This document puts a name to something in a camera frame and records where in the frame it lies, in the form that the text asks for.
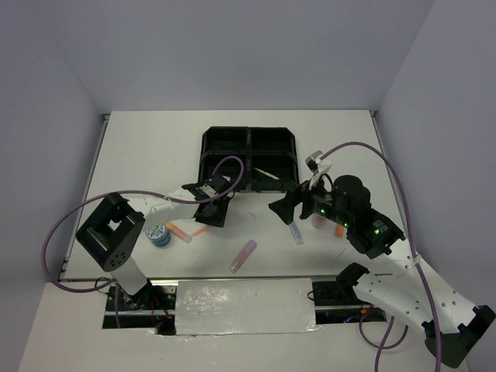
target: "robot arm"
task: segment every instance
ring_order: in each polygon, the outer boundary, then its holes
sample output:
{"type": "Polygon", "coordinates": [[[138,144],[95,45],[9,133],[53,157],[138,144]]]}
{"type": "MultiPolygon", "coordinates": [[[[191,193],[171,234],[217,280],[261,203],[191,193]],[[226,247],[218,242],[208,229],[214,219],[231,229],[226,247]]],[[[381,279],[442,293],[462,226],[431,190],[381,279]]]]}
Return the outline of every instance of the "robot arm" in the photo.
{"type": "Polygon", "coordinates": [[[106,196],[76,233],[77,241],[88,251],[103,271],[119,282],[128,303],[136,308],[149,303],[152,296],[160,299],[150,280],[131,257],[140,233],[161,223],[192,219],[207,225],[223,227],[230,197],[212,198],[230,186],[229,179],[215,175],[198,184],[186,184],[163,200],[157,198],[124,199],[118,193],[106,196]]]}
{"type": "Polygon", "coordinates": [[[293,221],[295,207],[301,207],[300,219],[317,214],[347,228],[346,238],[360,253],[366,254],[393,276],[385,283],[370,271],[353,263],[339,276],[341,285],[356,297],[370,302],[425,333],[425,344],[436,353],[434,323],[429,300],[415,265],[429,282],[438,312],[443,363],[458,367],[470,349],[496,318],[487,306],[476,306],[446,283],[420,256],[412,257],[405,234],[387,216],[374,210],[370,192],[360,179],[346,175],[335,179],[326,190],[322,175],[330,168],[328,160],[314,153],[307,165],[314,176],[300,185],[289,186],[283,199],[269,204],[282,221],[293,221]]]}

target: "purple marker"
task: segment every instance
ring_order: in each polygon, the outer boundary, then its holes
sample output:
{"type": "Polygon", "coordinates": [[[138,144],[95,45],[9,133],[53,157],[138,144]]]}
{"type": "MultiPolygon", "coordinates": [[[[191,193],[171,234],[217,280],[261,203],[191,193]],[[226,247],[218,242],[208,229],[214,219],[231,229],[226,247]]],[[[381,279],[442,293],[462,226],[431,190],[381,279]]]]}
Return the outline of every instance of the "purple marker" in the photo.
{"type": "Polygon", "coordinates": [[[229,268],[233,273],[237,272],[238,269],[243,265],[250,254],[257,248],[257,243],[255,240],[250,240],[248,244],[245,245],[239,256],[234,260],[231,267],[229,268]]]}

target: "gray wall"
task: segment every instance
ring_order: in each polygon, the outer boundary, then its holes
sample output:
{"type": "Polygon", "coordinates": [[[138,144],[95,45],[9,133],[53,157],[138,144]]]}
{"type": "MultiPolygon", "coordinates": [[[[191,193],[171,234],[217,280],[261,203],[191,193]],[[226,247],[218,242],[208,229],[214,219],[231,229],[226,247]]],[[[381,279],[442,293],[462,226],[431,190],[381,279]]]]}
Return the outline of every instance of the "gray wall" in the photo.
{"type": "Polygon", "coordinates": [[[111,109],[377,109],[433,0],[36,0],[111,109]]]}
{"type": "MultiPolygon", "coordinates": [[[[467,297],[496,308],[496,2],[437,0],[379,110],[420,250],[467,297]]],[[[493,371],[496,326],[469,358],[493,371]]]]}
{"type": "MultiPolygon", "coordinates": [[[[81,200],[102,121],[30,0],[2,2],[0,50],[0,370],[11,372],[43,290],[41,243],[81,200]]],[[[70,229],[54,240],[51,267],[70,229]]]]}

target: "white tabletop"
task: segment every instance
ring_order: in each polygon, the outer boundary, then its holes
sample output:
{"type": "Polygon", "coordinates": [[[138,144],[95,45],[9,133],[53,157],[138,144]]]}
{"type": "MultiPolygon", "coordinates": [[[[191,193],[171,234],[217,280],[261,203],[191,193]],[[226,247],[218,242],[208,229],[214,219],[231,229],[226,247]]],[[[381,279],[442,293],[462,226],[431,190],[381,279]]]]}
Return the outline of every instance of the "white tabletop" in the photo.
{"type": "MultiPolygon", "coordinates": [[[[316,150],[325,152],[347,141],[363,141],[380,149],[368,111],[113,112],[87,196],[123,189],[166,193],[196,182],[202,134],[210,126],[289,128],[296,137],[300,181],[311,176],[305,158],[316,150]]],[[[370,189],[373,207],[402,226],[380,158],[355,146],[333,154],[332,161],[332,177],[359,177],[370,189]]],[[[318,276],[336,275],[352,262],[370,267],[368,258],[358,254],[346,238],[334,236],[331,222],[326,229],[316,230],[310,219],[297,219],[305,241],[297,246],[288,227],[267,207],[282,196],[238,193],[229,205],[223,229],[210,228],[189,244],[173,237],[164,249],[153,246],[142,234],[133,257],[144,274],[154,278],[318,276]],[[250,239],[257,241],[257,249],[232,274],[230,264],[250,239]]],[[[95,206],[84,209],[81,221],[95,206]]],[[[75,242],[64,278],[95,279],[103,274],[75,242]]]]}
{"type": "MultiPolygon", "coordinates": [[[[72,284],[91,287],[93,283],[72,284]]],[[[355,372],[373,370],[375,349],[357,324],[325,325],[314,332],[278,335],[155,336],[146,329],[102,329],[106,297],[71,294],[47,284],[19,372],[109,372],[173,370],[202,372],[355,372]]],[[[380,341],[386,323],[367,323],[380,341]]],[[[393,327],[390,340],[403,325],[393,327]]],[[[420,335],[410,332],[381,357],[381,372],[434,370],[434,357],[420,335]]],[[[443,371],[452,369],[443,366],[443,371]]],[[[467,372],[462,363],[459,372],[467,372]]]]}

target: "black tray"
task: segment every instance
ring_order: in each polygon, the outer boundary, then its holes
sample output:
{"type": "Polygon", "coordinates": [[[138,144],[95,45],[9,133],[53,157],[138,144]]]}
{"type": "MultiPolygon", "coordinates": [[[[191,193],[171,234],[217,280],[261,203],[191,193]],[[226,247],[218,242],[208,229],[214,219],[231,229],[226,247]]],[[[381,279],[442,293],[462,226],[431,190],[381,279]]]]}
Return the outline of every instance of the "black tray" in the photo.
{"type": "MultiPolygon", "coordinates": [[[[245,164],[245,173],[237,191],[283,191],[288,181],[299,184],[295,136],[288,128],[252,128],[213,126],[203,134],[198,181],[208,179],[215,165],[227,155],[236,155],[245,164]],[[261,169],[278,177],[263,174],[261,169]]],[[[221,166],[222,174],[236,179],[238,163],[229,160],[221,166]]]]}

